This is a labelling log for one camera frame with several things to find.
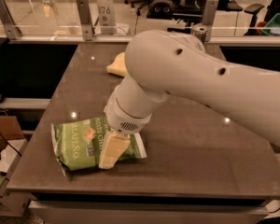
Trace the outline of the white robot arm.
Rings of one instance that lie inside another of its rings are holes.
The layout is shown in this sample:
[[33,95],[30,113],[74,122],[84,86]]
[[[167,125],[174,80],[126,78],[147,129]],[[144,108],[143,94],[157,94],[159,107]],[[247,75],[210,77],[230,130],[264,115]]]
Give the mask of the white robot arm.
[[280,147],[280,72],[228,63],[193,35],[159,30],[133,37],[127,74],[105,106],[121,136],[140,132],[170,96],[188,98],[229,117]]

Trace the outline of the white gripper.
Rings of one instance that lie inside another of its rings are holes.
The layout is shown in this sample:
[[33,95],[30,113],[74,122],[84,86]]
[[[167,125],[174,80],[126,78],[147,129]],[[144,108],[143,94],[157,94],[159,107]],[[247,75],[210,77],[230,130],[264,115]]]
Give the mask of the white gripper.
[[147,94],[142,88],[133,91],[130,95],[125,91],[124,98],[127,98],[123,108],[119,103],[121,91],[117,86],[110,95],[104,112],[108,125],[115,132],[107,132],[100,153],[99,168],[111,169],[119,157],[127,149],[130,141],[129,134],[140,132],[150,121],[152,112],[145,114],[142,101],[147,100]]

